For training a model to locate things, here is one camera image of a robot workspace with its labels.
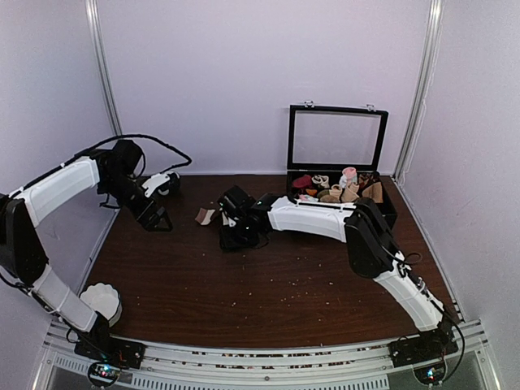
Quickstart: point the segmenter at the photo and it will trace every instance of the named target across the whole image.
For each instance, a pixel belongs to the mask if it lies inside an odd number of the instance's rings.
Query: white bowl
[[[89,286],[86,291],[81,293],[80,299],[92,310],[98,311],[108,319],[111,327],[119,321],[123,310],[121,298],[117,290],[110,284],[98,283]]]

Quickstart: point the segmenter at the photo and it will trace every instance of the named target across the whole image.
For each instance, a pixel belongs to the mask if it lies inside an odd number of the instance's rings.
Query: box lid
[[[287,169],[376,171],[387,121],[387,111],[292,105]]]

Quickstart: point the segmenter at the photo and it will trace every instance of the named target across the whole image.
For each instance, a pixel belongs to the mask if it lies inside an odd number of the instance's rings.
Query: wooden surface
[[[345,244],[297,232],[273,232],[262,249],[223,253],[219,220],[194,218],[240,185],[254,197],[283,193],[284,176],[188,176],[181,193],[164,198],[170,233],[145,232],[127,210],[110,231],[89,284],[113,284],[123,315],[121,336],[183,345],[279,348],[341,345],[416,332],[408,314],[378,284],[349,268]],[[389,178],[399,214],[394,233],[429,289],[451,302],[419,230]]]

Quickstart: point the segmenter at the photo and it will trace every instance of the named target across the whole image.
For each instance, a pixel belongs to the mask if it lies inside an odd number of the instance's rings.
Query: white wall
[[[83,1],[0,3],[0,193],[111,135],[93,58]],[[111,215],[98,202],[84,193],[38,228],[73,288]],[[0,388],[27,388],[50,319],[2,283],[0,312]]]
[[[447,2],[405,193],[505,388],[520,365],[520,3]]]
[[[405,134],[428,0],[112,0],[99,3],[125,132],[178,145],[183,172],[285,172],[288,107],[390,112],[379,168]],[[149,153],[150,171],[171,154]]]

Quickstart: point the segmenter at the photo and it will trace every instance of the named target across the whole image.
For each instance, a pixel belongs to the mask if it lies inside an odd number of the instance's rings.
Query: pink object
[[[348,167],[343,170],[343,175],[347,178],[348,183],[352,183],[353,181],[358,181],[358,172],[356,171],[356,168]]]

